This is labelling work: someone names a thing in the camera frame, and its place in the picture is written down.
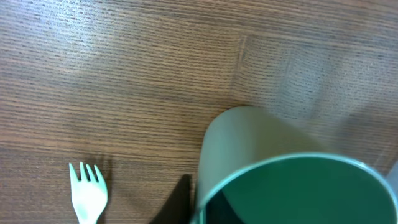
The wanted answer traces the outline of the green cup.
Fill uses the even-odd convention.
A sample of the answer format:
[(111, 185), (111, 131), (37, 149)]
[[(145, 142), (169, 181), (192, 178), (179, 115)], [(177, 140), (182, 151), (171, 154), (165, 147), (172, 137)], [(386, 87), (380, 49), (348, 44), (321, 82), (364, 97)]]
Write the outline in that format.
[(192, 223), (205, 223), (219, 191), (244, 223), (397, 222), (385, 177), (253, 106), (228, 109), (208, 126)]

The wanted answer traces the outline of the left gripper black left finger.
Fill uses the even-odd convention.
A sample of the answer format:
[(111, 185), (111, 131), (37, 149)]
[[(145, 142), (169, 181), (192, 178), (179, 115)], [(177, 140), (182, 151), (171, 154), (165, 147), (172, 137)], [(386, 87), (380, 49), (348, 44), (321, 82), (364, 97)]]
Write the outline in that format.
[(191, 180), (192, 176), (189, 174), (181, 176), (150, 224), (189, 224), (192, 214)]

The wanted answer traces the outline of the mint green fork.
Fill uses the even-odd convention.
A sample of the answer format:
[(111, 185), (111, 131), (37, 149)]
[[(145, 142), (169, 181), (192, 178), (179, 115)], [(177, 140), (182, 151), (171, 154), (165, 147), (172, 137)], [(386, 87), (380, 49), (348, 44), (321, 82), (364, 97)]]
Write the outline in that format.
[(97, 165), (93, 172), (88, 164), (80, 162), (81, 179), (69, 163), (71, 199), (79, 224), (95, 224), (108, 202), (108, 189)]

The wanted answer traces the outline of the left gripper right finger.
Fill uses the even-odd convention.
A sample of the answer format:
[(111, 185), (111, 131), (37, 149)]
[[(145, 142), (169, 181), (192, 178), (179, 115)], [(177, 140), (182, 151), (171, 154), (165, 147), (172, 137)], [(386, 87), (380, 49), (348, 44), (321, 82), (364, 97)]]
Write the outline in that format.
[(237, 216), (223, 191), (219, 191), (205, 207), (206, 224), (244, 224)]

